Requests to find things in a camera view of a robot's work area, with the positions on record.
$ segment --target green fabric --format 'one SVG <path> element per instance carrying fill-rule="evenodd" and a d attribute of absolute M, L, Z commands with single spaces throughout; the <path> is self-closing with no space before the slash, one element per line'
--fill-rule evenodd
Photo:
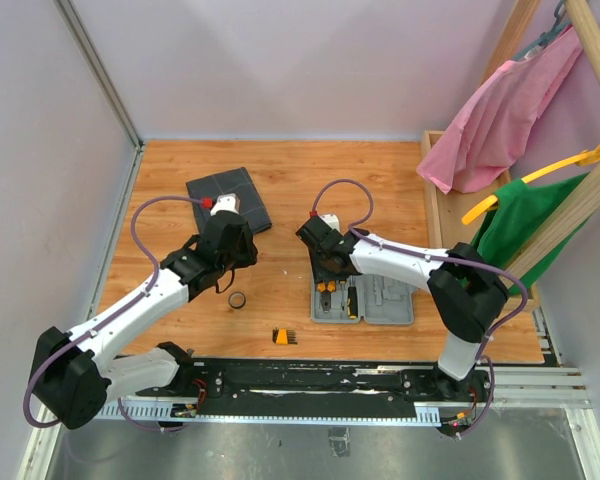
<path fill-rule="evenodd" d="M 500 188 L 494 192 L 498 197 L 498 209 L 487 212 L 471 245 L 478 250 L 487 263 L 503 268 L 586 175 L 585 173 L 542 187 L 530 187 L 518 179 Z M 549 268 L 571 236 L 582 225 L 521 278 L 527 288 Z M 512 295 L 520 293 L 520 289 L 515 286 L 509 291 Z"/>

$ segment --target wooden table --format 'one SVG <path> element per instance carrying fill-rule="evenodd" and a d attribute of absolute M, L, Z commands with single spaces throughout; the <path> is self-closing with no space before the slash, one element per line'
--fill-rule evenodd
<path fill-rule="evenodd" d="M 102 309 L 151 273 L 129 231 L 131 214 L 148 199 L 186 196 L 187 181 L 245 166 L 269 210 L 273 228 L 255 236 L 258 263 L 238 270 L 227 293 L 203 293 L 158 321 L 126 353 L 142 353 L 160 342 L 173 341 L 208 356 L 435 361 L 447 331 L 431 297 L 423 292 L 414 295 L 415 323 L 411 326 L 312 322 L 308 254 L 295 236 L 320 188 L 330 180 L 348 177 L 363 182 L 374 195 L 375 213 L 365 228 L 394 241 L 427 245 L 423 182 L 415 173 L 419 161 L 417 143 L 150 142 L 109 271 Z M 347 225 L 366 213 L 367 199 L 356 187 L 341 185 L 323 197 L 319 211 L 336 213 L 341 225 Z M 196 231 L 191 206 L 184 202 L 153 205 L 138 224 L 139 236 L 159 259 Z M 241 310 L 227 303 L 229 293 L 236 290 L 247 297 Z M 295 330 L 298 345 L 274 345 L 271 331 L 275 327 Z M 498 362 L 542 362 L 531 315 L 523 313 L 505 325 L 487 352 Z"/>

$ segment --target white wall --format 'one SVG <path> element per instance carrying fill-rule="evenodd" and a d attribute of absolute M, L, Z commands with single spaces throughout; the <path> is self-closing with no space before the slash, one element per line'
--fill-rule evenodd
<path fill-rule="evenodd" d="M 145 137 L 417 139 L 475 89 L 514 1 L 74 3 Z"/>
<path fill-rule="evenodd" d="M 600 23 L 600 0 L 591 0 Z M 514 174 L 594 148 L 600 142 L 600 88 L 584 54 L 536 124 Z M 583 172 L 563 169 L 534 184 Z M 573 237 L 540 280 L 543 308 L 554 325 L 563 360 L 580 367 L 600 426 L 600 211 Z"/>
<path fill-rule="evenodd" d="M 0 0 L 0 480 L 36 339 L 84 318 L 132 159 L 53 2 Z"/>

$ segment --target pink fabric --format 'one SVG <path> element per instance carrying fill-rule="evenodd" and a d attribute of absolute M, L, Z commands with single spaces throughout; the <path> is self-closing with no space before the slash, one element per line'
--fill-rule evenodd
<path fill-rule="evenodd" d="M 471 96 L 418 166 L 444 193 L 489 185 L 525 151 L 529 132 L 582 51 L 573 28 L 529 60 L 505 62 Z"/>

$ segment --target wooden box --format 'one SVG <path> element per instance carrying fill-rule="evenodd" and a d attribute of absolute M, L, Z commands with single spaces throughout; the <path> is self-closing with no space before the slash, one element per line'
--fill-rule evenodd
<path fill-rule="evenodd" d="M 420 155 L 424 158 L 431 147 L 440 139 L 444 132 L 426 130 L 420 142 Z M 424 180 L 425 208 L 427 212 L 427 227 L 429 230 L 429 246 L 432 248 L 451 248 L 457 242 L 469 243 L 482 224 L 484 215 L 478 217 L 469 225 L 462 223 L 462 216 L 471 207 L 489 196 L 498 188 L 511 181 L 509 172 L 504 172 L 496 178 L 491 185 L 474 193 L 460 193 L 451 190 L 448 194 L 442 193 L 433 183 Z M 510 311 L 520 303 L 520 297 L 514 296 L 505 305 L 505 310 Z M 525 310 L 538 307 L 539 297 L 535 285 L 529 291 L 529 302 Z"/>

